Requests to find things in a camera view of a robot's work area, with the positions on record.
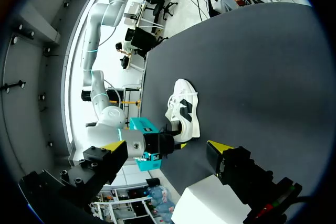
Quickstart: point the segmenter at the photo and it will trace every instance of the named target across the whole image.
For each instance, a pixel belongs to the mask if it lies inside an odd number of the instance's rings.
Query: shoelace
[[[194,93],[181,93],[181,94],[172,94],[169,99],[168,99],[168,103],[167,103],[167,107],[172,109],[174,108],[175,105],[177,105],[177,100],[173,100],[174,97],[182,97],[182,96],[188,96],[188,95],[197,95],[198,92],[194,92]]]

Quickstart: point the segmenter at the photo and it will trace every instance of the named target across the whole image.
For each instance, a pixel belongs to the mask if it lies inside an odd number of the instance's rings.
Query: black bracket
[[[2,87],[0,87],[0,90],[5,90],[6,93],[8,94],[10,92],[10,88],[15,87],[15,86],[19,86],[22,89],[25,87],[26,82],[25,81],[21,81],[19,80],[17,83],[13,83],[13,84],[7,84],[5,83],[5,85],[3,85]]]

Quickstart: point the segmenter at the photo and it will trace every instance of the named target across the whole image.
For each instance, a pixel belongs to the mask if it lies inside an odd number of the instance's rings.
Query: black table surface
[[[162,162],[175,189],[214,173],[206,141],[251,151],[251,158],[313,194],[334,143],[334,56],[313,9],[292,3],[246,6],[195,25],[149,53],[141,116],[158,128],[175,81],[198,92],[201,137]],[[295,204],[286,212],[293,216]]]

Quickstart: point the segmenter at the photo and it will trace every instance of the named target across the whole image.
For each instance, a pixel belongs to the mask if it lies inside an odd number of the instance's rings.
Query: desk
[[[130,8],[128,9],[128,14],[134,14],[135,16],[139,16],[141,12],[141,3],[132,2]],[[137,19],[125,18],[124,24],[128,26],[135,26],[137,23]]]
[[[126,69],[129,69],[131,67],[131,68],[134,68],[135,70],[137,70],[137,71],[139,71],[141,73],[144,73],[144,71],[145,71],[144,68],[140,68],[139,66],[131,63],[133,55],[134,55],[134,50],[132,50],[132,54],[128,56],[128,58],[130,60],[128,61],[128,65],[127,65]]]
[[[159,29],[163,29],[164,28],[163,25],[157,24],[153,21],[150,21],[148,19],[143,18],[144,12],[145,12],[146,7],[147,7],[147,4],[148,4],[148,2],[145,1],[145,0],[143,0],[141,3],[137,3],[137,4],[136,4],[136,2],[132,2],[132,4],[131,4],[127,13],[135,14],[137,16],[137,19],[125,18],[124,24],[132,26],[132,27],[135,27],[135,26],[138,26],[138,27],[141,27],[141,28],[142,27],[156,27],[156,28],[159,28]],[[140,22],[150,23],[152,25],[141,26]]]
[[[243,47],[235,45],[237,36]],[[312,195],[334,145],[333,59],[313,8],[293,3],[246,6],[161,43],[146,60],[141,116],[157,128],[169,123],[167,100],[184,78],[198,92],[201,129],[198,140],[162,160],[161,171],[182,194],[214,173],[205,152],[213,140],[243,146],[275,181],[288,177],[303,186],[301,195]],[[301,207],[292,205],[288,219]]]

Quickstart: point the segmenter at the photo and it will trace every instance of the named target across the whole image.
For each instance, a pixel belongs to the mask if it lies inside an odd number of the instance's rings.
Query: chair
[[[149,4],[152,4],[152,5],[156,5],[155,8],[149,8],[149,7],[146,7],[146,9],[149,9],[149,10],[153,10],[153,15],[156,16],[156,15],[159,15],[161,10],[163,10],[163,19],[164,20],[167,20],[165,18],[166,14],[168,13],[171,17],[173,16],[173,14],[171,14],[169,12],[169,8],[173,5],[178,5],[177,2],[169,2],[166,6],[164,6],[165,2],[164,0],[146,0]]]
[[[144,31],[139,27],[136,27],[135,30],[128,28],[125,40],[131,41],[131,45],[139,48],[146,53],[158,44],[158,41],[156,40],[156,37],[154,35]]]

